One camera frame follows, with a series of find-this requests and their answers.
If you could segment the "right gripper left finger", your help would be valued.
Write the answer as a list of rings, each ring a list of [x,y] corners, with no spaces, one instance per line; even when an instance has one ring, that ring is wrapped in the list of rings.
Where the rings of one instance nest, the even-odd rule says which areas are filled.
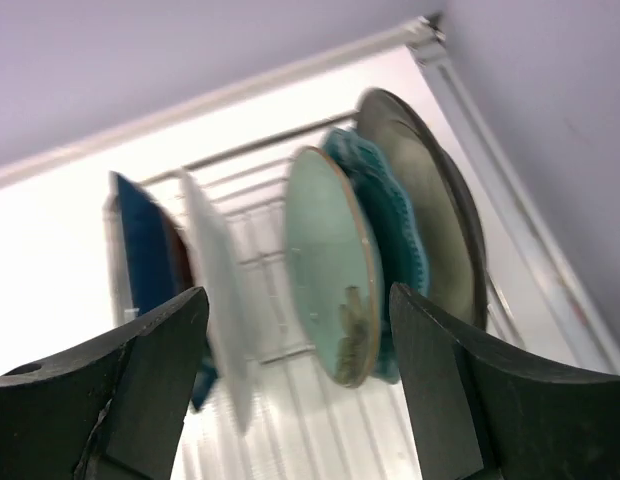
[[[0,479],[168,479],[209,303],[201,287],[0,376]]]

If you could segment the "red and teal plate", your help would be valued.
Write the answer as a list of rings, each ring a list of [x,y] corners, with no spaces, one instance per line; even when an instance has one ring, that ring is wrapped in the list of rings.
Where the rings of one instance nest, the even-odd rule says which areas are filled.
[[[253,349],[246,289],[239,277],[235,245],[226,221],[195,178],[182,170],[179,181],[198,267],[197,278],[208,293],[208,336],[214,360],[228,388],[237,428],[245,433],[252,417]]]

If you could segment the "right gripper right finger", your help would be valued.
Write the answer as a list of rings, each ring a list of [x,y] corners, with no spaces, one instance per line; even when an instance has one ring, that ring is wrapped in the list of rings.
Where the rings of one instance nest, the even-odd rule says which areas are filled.
[[[620,479],[620,376],[526,352],[406,285],[390,319],[426,479]]]

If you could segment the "light green flower plate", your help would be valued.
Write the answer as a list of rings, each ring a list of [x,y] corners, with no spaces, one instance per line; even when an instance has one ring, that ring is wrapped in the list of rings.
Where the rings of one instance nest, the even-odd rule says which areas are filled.
[[[283,231],[298,319],[326,374],[356,388],[378,357],[383,272],[349,179],[316,147],[301,148],[292,161]]]

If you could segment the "teal scalloped plate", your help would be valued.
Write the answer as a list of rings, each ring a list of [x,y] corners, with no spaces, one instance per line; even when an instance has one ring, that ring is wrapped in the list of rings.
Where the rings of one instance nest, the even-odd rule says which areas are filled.
[[[420,293],[430,288],[429,261],[408,194],[396,180],[384,154],[353,130],[334,128],[322,149],[344,171],[374,232],[383,269],[380,350],[372,375],[389,384],[400,379],[389,316],[393,283]]]

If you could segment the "cream plate with grey rim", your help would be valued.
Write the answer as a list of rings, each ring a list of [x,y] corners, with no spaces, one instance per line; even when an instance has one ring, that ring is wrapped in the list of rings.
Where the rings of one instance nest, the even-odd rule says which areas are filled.
[[[356,131],[381,150],[410,198],[430,261],[428,298],[484,330],[488,316],[485,240],[473,196],[455,162],[421,117],[384,89],[363,94]]]

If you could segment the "dark blue teardrop plate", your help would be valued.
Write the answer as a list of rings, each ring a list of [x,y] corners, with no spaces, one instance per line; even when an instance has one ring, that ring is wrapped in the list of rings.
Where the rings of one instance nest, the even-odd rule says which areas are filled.
[[[105,206],[114,322],[124,325],[195,286],[179,227],[149,192],[110,174]]]

